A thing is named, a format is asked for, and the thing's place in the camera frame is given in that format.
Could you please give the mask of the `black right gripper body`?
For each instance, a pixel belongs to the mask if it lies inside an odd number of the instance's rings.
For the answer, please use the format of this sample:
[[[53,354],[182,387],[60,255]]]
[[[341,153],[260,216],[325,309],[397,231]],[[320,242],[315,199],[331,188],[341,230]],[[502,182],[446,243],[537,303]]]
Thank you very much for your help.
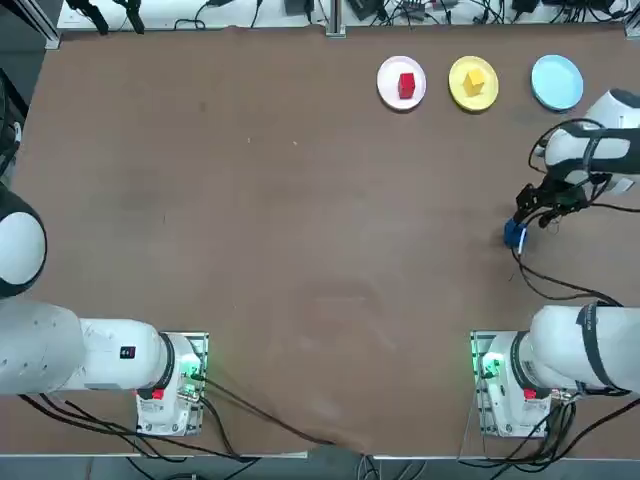
[[[547,173],[537,187],[537,207],[559,212],[561,215],[584,209],[588,200],[584,185],[588,180],[570,183]]]

